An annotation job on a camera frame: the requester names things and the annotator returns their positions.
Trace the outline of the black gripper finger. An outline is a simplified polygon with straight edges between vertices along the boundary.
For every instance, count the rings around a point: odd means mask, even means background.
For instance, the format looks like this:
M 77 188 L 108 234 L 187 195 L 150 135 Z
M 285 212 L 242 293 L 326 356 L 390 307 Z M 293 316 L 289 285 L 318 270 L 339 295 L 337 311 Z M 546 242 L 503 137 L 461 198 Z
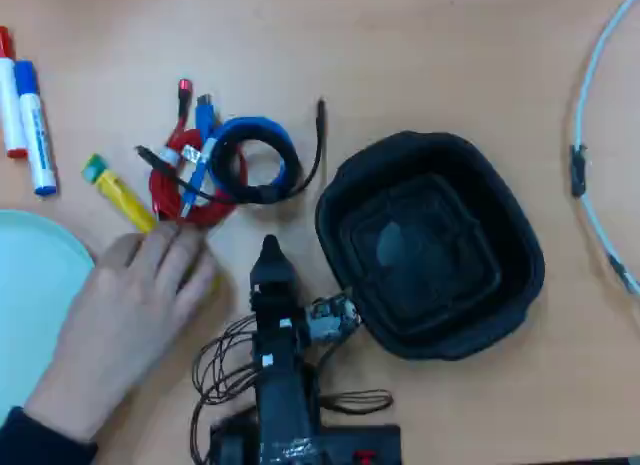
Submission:
M 271 271 L 273 268 L 274 236 L 266 235 L 262 242 L 262 248 L 253 268 L 250 272 L 251 285 L 263 285 L 272 281 Z
M 279 240 L 272 237 L 272 282 L 295 285 L 298 280 L 297 271 L 292 262 L 282 251 Z

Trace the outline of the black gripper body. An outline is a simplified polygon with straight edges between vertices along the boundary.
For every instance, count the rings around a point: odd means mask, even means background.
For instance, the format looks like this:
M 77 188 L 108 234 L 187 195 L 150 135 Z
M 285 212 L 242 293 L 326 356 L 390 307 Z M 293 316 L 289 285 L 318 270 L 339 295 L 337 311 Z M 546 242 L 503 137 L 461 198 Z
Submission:
M 256 319 L 252 355 L 260 370 L 301 371 L 306 345 L 304 310 L 294 285 L 252 284 L 251 310 Z

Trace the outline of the bare human hand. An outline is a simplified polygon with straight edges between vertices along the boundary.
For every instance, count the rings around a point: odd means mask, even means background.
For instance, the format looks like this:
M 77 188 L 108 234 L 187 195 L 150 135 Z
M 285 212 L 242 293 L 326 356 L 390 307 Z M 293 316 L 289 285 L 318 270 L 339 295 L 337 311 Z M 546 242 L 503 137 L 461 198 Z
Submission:
M 162 222 L 117 238 L 74 298 L 25 413 L 92 440 L 211 292 L 215 274 L 196 228 Z

